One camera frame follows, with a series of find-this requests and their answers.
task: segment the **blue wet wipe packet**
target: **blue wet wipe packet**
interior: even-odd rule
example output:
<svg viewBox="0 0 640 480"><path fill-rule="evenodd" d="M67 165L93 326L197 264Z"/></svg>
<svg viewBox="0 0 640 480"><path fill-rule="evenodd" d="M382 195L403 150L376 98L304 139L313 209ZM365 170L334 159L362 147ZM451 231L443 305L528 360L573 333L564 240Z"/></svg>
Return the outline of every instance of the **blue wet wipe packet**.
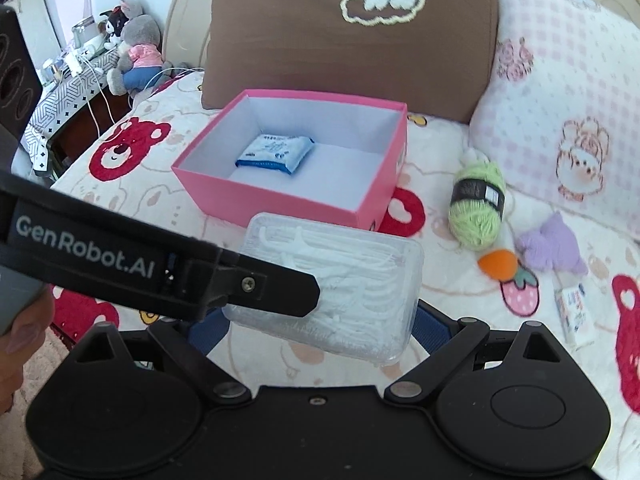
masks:
<svg viewBox="0 0 640 480"><path fill-rule="evenodd" d="M261 135L247 146L236 160L236 166L279 170L292 175L313 146L309 137Z"/></svg>

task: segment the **purple plush toy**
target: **purple plush toy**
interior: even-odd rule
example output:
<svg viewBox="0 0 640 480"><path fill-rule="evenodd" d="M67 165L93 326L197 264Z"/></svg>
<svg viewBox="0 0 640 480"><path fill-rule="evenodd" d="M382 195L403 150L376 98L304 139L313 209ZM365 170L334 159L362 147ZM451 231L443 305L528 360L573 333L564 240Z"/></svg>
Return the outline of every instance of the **purple plush toy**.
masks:
<svg viewBox="0 0 640 480"><path fill-rule="evenodd" d="M589 272L580 257L578 240L560 213L555 213L540 229L524 233L516 240L516 248L522 253L523 263L533 270Z"/></svg>

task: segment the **open box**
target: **open box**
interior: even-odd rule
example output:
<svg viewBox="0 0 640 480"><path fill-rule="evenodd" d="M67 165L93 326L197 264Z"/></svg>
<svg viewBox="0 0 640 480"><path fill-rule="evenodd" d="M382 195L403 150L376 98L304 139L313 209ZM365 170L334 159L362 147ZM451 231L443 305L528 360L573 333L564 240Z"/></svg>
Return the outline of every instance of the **open box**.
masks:
<svg viewBox="0 0 640 480"><path fill-rule="evenodd" d="M246 227L261 212L376 230L406 155L406 104L322 92L247 90L172 170L206 214ZM261 134L307 136L293 175L236 167Z"/></svg>

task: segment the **pink checkered pillow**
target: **pink checkered pillow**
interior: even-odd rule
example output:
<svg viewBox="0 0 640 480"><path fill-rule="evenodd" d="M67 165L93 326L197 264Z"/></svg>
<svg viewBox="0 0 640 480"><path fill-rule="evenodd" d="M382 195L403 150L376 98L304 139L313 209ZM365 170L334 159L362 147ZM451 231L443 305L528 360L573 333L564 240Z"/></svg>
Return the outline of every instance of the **pink checkered pillow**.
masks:
<svg viewBox="0 0 640 480"><path fill-rule="evenodd" d="M471 143L507 183L640 238L640 30L591 0L498 0Z"/></svg>

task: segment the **embroidered cloud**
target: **embroidered cloud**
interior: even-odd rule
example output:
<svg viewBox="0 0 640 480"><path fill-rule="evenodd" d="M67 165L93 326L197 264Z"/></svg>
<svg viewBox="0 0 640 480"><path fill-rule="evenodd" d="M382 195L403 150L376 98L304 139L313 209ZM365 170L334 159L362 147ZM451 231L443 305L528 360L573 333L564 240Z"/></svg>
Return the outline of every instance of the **embroidered cloud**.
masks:
<svg viewBox="0 0 640 480"><path fill-rule="evenodd" d="M407 23L424 8L426 0L342 0L343 18L349 23L366 27Z"/></svg>

